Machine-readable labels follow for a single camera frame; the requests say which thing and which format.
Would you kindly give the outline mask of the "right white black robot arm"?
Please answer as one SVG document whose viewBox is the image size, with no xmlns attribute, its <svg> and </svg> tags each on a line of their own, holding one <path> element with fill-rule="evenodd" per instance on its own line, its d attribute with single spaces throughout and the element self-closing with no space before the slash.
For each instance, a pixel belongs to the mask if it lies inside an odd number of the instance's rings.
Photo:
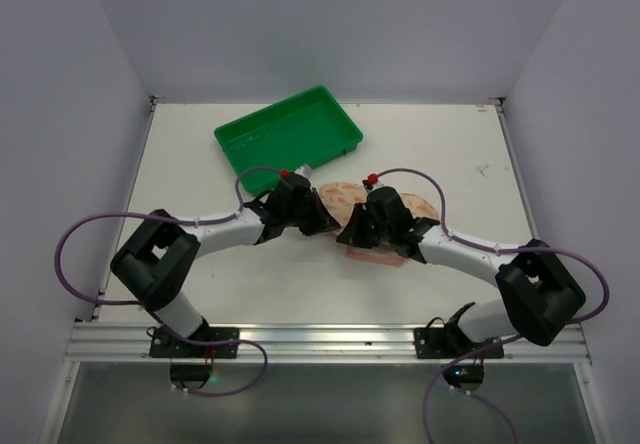
<svg viewBox="0 0 640 444">
<path fill-rule="evenodd" d="M 460 242 L 433 218 L 415 217 L 391 187 L 370 191 L 354 205 L 337 241 L 355 248 L 390 246 L 400 256 L 440 265 L 495 286 L 500 298 L 459 309 L 446 323 L 463 343 L 519 334 L 550 345 L 586 303 L 586 295 L 546 243 L 531 240 L 513 250 Z"/>
</svg>

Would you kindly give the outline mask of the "peach patterned mesh laundry bag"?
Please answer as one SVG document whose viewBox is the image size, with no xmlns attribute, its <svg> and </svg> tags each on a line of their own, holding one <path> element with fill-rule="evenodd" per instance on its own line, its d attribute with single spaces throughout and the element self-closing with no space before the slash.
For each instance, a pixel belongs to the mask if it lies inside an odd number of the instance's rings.
<svg viewBox="0 0 640 444">
<path fill-rule="evenodd" d="M 354 206 L 364 203 L 367 197 L 367 192 L 361 184 L 348 182 L 325 184 L 320 187 L 318 193 L 323 205 L 341 228 L 347 225 Z M 413 193 L 401 193 L 400 196 L 414 218 L 440 219 L 436 208 L 423 197 Z M 407 262 L 406 258 L 399 256 L 387 244 L 373 249 L 348 245 L 345 254 L 350 259 L 392 267 L 401 267 Z"/>
</svg>

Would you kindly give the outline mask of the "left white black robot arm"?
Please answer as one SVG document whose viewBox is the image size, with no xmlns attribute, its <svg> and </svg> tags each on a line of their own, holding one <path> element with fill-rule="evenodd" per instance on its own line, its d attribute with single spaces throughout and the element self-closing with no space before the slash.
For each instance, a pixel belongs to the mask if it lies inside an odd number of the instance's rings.
<svg viewBox="0 0 640 444">
<path fill-rule="evenodd" d="M 118 250 L 110 270 L 173 337 L 189 344 L 211 342 L 208 322 L 182 291 L 194 261 L 221 250 L 265 243 L 287 228 L 307 237 L 338 230 L 340 224 L 323 205 L 309 172 L 306 166 L 281 171 L 272 190 L 242 201 L 227 216 L 177 218 L 158 209 Z"/>
</svg>

